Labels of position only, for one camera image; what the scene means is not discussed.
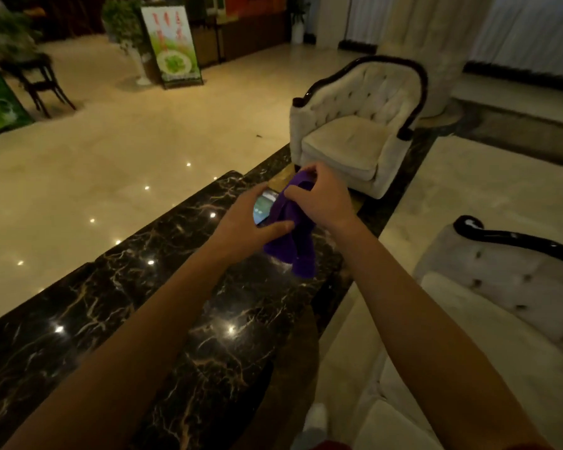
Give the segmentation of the potted plant in white pot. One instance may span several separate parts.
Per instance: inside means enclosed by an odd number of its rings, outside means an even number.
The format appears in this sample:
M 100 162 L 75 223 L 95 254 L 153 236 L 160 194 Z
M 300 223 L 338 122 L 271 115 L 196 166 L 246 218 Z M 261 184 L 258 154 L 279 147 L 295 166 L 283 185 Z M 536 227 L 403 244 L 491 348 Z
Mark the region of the potted plant in white pot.
M 304 42 L 309 7 L 309 0 L 287 0 L 287 11 L 291 20 L 292 45 L 300 45 Z

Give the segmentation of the potted plant on white stand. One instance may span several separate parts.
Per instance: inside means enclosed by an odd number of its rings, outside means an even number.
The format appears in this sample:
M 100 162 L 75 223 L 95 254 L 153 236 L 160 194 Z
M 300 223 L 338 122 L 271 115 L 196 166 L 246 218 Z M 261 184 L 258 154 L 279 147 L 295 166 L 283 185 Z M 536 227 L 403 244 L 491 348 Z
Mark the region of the potted plant on white stand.
M 140 22 L 143 0 L 105 0 L 101 18 L 110 38 L 128 55 L 137 70 L 136 84 L 141 87 L 152 85 L 146 74 L 143 60 L 145 41 Z

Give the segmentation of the white draped column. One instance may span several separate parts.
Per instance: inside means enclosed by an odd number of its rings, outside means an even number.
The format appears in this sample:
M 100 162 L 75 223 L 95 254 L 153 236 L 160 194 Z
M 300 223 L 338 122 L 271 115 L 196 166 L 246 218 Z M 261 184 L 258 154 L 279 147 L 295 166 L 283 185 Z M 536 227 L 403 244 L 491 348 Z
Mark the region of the white draped column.
M 495 0 L 393 0 L 376 53 L 410 59 L 428 74 L 422 118 L 442 114 Z

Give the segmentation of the person's right forearm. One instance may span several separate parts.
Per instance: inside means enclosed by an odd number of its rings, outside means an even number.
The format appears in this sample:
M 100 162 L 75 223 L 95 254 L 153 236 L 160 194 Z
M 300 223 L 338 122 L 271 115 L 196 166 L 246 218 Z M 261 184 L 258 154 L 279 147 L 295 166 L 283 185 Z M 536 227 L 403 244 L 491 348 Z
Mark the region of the person's right forearm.
M 357 217 L 328 230 L 391 361 L 446 450 L 548 450 L 486 355 Z

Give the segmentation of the standing sign with green dish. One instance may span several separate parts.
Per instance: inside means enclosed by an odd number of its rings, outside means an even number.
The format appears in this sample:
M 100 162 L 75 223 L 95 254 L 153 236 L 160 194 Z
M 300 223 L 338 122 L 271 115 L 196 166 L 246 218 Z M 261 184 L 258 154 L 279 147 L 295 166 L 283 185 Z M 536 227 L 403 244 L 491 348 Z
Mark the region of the standing sign with green dish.
M 203 85 L 187 10 L 182 0 L 145 2 L 143 31 L 165 89 Z

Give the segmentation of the white curtain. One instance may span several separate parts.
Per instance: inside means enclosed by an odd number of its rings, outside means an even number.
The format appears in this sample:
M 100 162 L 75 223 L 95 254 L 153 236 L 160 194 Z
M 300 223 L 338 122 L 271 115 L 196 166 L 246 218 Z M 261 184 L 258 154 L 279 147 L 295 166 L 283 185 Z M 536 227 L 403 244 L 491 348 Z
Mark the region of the white curtain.
M 563 0 L 494 0 L 468 60 L 563 77 Z

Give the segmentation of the leafy plant on stool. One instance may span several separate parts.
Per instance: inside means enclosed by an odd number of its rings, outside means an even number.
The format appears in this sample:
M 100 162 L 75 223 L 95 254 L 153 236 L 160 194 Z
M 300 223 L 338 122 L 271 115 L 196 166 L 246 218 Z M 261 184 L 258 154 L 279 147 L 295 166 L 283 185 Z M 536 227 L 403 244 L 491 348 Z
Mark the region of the leafy plant on stool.
M 0 9 L 0 59 L 23 62 L 37 57 L 35 37 L 26 14 Z

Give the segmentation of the person's left hand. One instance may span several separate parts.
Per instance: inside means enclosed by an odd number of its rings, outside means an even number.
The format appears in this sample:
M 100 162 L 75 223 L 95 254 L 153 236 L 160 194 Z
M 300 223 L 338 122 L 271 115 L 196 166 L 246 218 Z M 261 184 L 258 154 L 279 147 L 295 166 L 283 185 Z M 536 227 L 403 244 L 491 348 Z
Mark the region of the person's left hand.
M 259 226 L 253 218 L 255 203 L 267 187 L 268 184 L 263 182 L 242 193 L 205 244 L 207 252 L 216 256 L 225 266 L 246 259 L 269 243 L 258 242 Z

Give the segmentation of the purple cloth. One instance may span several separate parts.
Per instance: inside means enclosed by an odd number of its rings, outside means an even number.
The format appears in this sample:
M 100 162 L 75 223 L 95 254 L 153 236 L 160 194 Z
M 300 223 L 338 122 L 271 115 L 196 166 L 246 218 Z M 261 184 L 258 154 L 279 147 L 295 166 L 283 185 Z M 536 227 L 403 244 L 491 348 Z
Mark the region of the purple cloth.
M 303 279 L 311 279 L 316 274 L 316 252 L 312 238 L 315 223 L 301 207 L 285 195 L 285 189 L 276 197 L 266 226 L 278 221 L 292 221 L 293 230 L 269 243 L 263 249 L 271 257 L 292 266 L 292 272 Z

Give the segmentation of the dark wooden counter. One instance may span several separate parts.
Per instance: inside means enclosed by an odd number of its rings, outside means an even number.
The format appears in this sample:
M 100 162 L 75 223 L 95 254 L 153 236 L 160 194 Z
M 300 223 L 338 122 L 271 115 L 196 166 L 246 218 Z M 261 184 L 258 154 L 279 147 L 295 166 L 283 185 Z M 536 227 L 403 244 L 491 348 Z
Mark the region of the dark wooden counter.
M 202 68 L 288 43 L 287 0 L 183 0 Z

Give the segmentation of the person's left forearm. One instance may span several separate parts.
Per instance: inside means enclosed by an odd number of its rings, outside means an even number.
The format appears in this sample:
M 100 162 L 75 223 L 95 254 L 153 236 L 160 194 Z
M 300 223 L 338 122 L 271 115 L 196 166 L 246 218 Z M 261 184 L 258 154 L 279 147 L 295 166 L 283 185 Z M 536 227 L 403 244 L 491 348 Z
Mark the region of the person's left forearm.
M 214 238 L 205 243 L 56 387 L 1 450 L 124 448 L 218 280 L 249 255 Z

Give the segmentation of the person's right hand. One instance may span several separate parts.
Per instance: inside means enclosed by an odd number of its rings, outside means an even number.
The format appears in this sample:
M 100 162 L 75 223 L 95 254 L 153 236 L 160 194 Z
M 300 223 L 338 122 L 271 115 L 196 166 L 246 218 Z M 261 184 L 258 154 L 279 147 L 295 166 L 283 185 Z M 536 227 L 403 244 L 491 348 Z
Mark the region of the person's right hand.
M 315 176 L 310 190 L 312 201 L 308 207 L 301 207 L 304 213 L 333 236 L 356 232 L 362 222 L 354 212 L 344 181 L 322 162 L 309 164 L 301 171 Z

